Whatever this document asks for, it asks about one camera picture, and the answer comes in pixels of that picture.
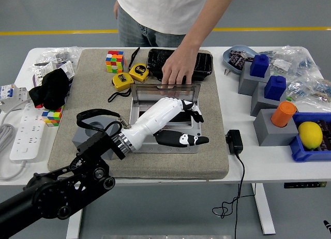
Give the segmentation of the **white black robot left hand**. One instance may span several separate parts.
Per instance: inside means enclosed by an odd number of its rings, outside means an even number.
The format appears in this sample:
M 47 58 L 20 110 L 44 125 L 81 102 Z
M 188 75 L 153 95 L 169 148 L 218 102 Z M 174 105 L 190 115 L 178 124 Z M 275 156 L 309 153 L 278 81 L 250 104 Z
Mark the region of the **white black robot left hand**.
M 166 124 L 182 111 L 190 114 L 195 122 L 204 122 L 199 107 L 193 102 L 164 97 L 141 115 L 129 129 L 122 129 L 118 139 L 126 150 L 131 152 L 139 150 L 148 136 L 154 136 L 160 145 L 172 147 L 189 147 L 208 143 L 209 138 L 204 136 L 163 130 Z

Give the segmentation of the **person's left hand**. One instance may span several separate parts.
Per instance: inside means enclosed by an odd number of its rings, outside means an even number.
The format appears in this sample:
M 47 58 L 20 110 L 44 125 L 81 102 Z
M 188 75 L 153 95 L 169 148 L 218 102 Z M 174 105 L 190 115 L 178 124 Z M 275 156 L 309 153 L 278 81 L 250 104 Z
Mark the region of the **person's left hand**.
M 184 78 L 186 79 L 185 84 L 191 84 L 198 52 L 199 49 L 177 48 L 162 67 L 161 84 L 168 87 L 174 84 L 182 84 Z

